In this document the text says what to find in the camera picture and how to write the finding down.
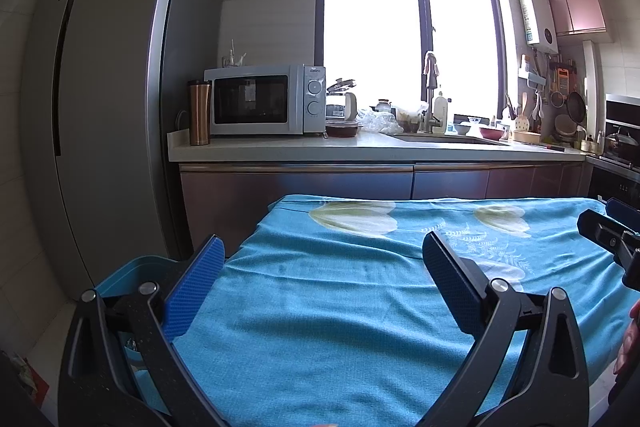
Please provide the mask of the person's right hand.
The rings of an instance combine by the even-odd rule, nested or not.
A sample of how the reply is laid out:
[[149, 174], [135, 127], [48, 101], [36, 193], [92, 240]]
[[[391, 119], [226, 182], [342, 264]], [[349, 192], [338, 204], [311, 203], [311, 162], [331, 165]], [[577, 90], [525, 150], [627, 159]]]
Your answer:
[[637, 301], [629, 310], [630, 323], [628, 324], [626, 331], [623, 335], [620, 349], [618, 349], [617, 357], [614, 363], [613, 374], [618, 375], [623, 373], [626, 366], [631, 359], [631, 352], [639, 342], [639, 313], [640, 313], [640, 301]]

